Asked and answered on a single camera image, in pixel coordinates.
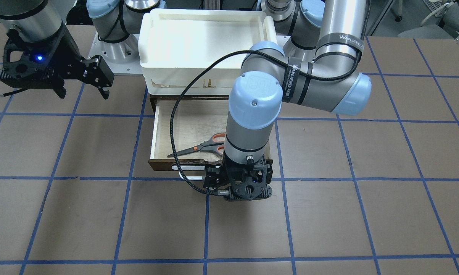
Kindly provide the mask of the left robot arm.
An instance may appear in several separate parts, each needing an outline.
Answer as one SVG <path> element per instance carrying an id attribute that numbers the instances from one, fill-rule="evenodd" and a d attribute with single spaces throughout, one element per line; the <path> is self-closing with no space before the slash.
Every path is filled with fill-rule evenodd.
<path id="1" fill-rule="evenodd" d="M 263 0 L 261 11 L 290 40 L 257 42 L 242 62 L 228 99 L 222 165 L 206 165 L 204 188 L 229 201 L 271 196 L 264 155 L 284 102 L 356 115 L 371 80 L 356 69 L 364 50 L 368 0 Z"/>

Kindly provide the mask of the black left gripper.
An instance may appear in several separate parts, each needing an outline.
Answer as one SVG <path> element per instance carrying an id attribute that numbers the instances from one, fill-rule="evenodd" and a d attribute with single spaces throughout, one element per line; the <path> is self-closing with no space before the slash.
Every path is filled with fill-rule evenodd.
<path id="1" fill-rule="evenodd" d="M 267 199 L 272 194 L 272 160 L 265 157 L 249 159 L 239 164 L 228 157 L 222 165 L 205 165 L 203 186 L 211 195 L 222 196 L 227 201 L 251 201 Z"/>

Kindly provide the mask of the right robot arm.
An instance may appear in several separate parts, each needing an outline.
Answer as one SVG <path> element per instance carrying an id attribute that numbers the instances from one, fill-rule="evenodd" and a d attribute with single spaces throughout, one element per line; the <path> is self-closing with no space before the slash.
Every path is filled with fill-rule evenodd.
<path id="1" fill-rule="evenodd" d="M 66 95 L 66 79 L 96 87 L 104 99 L 114 83 L 110 64 L 138 54 L 135 35 L 143 16 L 166 8 L 164 0 L 87 0 L 88 17 L 102 47 L 85 58 L 51 0 L 0 0 L 0 22 L 7 30 L 0 81 L 14 88 L 0 98 L 27 89 L 51 89 L 60 99 Z"/>

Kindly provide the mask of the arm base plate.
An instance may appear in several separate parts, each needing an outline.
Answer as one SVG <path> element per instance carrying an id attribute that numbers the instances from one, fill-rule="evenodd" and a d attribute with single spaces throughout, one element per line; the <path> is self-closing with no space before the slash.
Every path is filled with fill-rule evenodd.
<path id="1" fill-rule="evenodd" d="M 287 55 L 305 55 L 316 51 L 316 46 L 305 47 L 298 45 L 297 42 L 292 40 L 290 35 L 284 35 L 282 33 L 277 33 L 277 44 L 283 48 L 285 54 Z"/>
<path id="2" fill-rule="evenodd" d="M 99 41 L 96 33 L 88 57 L 102 56 L 116 76 L 142 76 L 138 38 L 138 34 L 131 34 L 123 42 L 110 44 Z"/>

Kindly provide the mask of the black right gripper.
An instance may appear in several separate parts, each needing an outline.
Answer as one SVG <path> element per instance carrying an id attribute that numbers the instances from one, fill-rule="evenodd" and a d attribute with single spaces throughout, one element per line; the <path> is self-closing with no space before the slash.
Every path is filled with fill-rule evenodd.
<path id="1" fill-rule="evenodd" d="M 85 59 L 65 24 L 50 38 L 25 42 L 18 27 L 7 31 L 0 81 L 19 89 L 52 89 L 60 99 L 66 96 L 66 79 L 95 86 L 103 99 L 109 98 L 114 73 L 100 55 Z"/>

